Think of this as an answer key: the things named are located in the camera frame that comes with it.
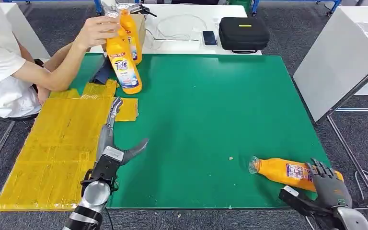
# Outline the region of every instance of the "floor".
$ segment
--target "floor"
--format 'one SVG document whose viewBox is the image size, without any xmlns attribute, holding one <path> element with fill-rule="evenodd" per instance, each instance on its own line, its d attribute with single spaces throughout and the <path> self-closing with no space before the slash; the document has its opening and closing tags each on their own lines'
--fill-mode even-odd
<svg viewBox="0 0 368 230">
<path fill-rule="evenodd" d="M 19 3 L 29 23 L 52 55 L 57 49 L 71 42 L 88 17 L 95 16 L 90 1 Z M 328 10 L 323 3 L 267 2 L 259 4 L 258 17 L 266 22 L 271 40 L 264 54 L 280 55 L 292 75 L 308 52 L 310 46 L 326 24 Z M 368 97 L 354 97 L 346 107 L 368 107 Z M 368 169 L 368 113 L 336 113 L 333 118 L 358 161 Z M 0 138 L 9 121 L 0 118 Z M 0 154 L 0 190 L 8 177 L 14 161 L 26 138 L 32 122 L 16 123 Z M 355 182 L 355 168 L 327 121 L 315 131 L 331 161 L 345 177 L 354 199 L 359 191 Z M 0 212 L 0 230 L 31 229 L 52 230 L 62 228 L 68 212 Z M 306 220 L 292 210 L 110 210 L 115 229 L 302 229 L 309 230 Z M 109 220 L 104 218 L 103 228 L 109 230 Z"/>
</svg>

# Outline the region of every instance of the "robotic hand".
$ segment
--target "robotic hand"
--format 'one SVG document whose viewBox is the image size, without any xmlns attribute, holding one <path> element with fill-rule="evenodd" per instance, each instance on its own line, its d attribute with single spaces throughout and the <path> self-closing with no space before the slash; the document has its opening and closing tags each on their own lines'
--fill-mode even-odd
<svg viewBox="0 0 368 230">
<path fill-rule="evenodd" d="M 81 181 L 82 199 L 71 213 L 63 230 L 98 230 L 106 202 L 112 192 L 117 190 L 115 186 L 117 170 L 146 148 L 148 139 L 143 139 L 130 150 L 122 150 L 114 145 L 114 121 L 121 104 L 120 97 L 112 103 L 108 119 L 99 135 L 94 168 L 88 170 L 84 180 Z"/>
<path fill-rule="evenodd" d="M 289 186 L 281 189 L 279 198 L 300 214 L 313 217 L 322 230 L 368 230 L 368 221 L 352 209 L 352 198 L 333 169 L 312 159 L 314 166 L 306 162 L 318 197 L 309 199 Z"/>
</svg>

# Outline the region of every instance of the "black zipper case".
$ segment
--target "black zipper case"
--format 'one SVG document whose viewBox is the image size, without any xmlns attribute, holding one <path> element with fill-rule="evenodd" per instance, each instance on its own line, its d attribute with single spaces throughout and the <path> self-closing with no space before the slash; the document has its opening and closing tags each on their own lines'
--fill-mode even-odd
<svg viewBox="0 0 368 230">
<path fill-rule="evenodd" d="M 219 23 L 219 38 L 225 50 L 255 53 L 266 48 L 270 34 L 260 18 L 222 18 Z"/>
</svg>

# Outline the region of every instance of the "yellow tape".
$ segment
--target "yellow tape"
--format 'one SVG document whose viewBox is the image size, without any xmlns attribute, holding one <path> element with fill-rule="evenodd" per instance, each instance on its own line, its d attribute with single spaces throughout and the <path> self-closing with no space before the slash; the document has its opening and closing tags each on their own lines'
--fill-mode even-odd
<svg viewBox="0 0 368 230">
<path fill-rule="evenodd" d="M 0 194 L 0 211 L 75 208 L 115 90 L 109 81 L 86 88 L 96 99 L 63 92 L 46 100 Z"/>
<path fill-rule="evenodd" d="M 70 89 L 62 92 L 51 92 L 49 98 L 79 98 L 77 89 Z"/>
<path fill-rule="evenodd" d="M 119 113 L 116 114 L 115 121 L 136 121 L 138 116 L 138 99 L 122 98 L 122 105 Z"/>
<path fill-rule="evenodd" d="M 119 84 L 115 80 L 108 80 L 105 85 L 88 83 L 85 86 L 81 98 L 99 99 L 104 97 L 113 97 L 115 95 L 115 89 L 118 87 Z"/>
</svg>

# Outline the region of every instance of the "orange bottle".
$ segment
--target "orange bottle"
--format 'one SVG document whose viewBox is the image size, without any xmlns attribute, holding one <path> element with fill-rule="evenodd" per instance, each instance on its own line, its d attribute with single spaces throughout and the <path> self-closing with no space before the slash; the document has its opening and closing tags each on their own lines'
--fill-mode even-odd
<svg viewBox="0 0 368 230">
<path fill-rule="evenodd" d="M 316 192 L 312 175 L 304 163 L 280 158 L 261 160 L 253 157 L 249 162 L 249 172 L 251 174 L 259 173 L 274 182 Z M 344 181 L 342 174 L 338 171 L 335 172 L 338 179 Z"/>
<path fill-rule="evenodd" d="M 139 40 L 138 28 L 136 27 L 135 20 L 130 15 L 129 4 L 118 4 L 117 9 L 120 14 L 120 23 L 127 32 L 132 58 L 137 65 L 142 61 L 142 46 Z"/>
<path fill-rule="evenodd" d="M 106 15 L 119 18 L 117 12 L 109 12 Z M 127 33 L 121 26 L 117 32 L 117 37 L 106 40 L 106 52 L 122 90 L 127 94 L 138 93 L 142 90 L 142 80 L 130 53 Z"/>
</svg>

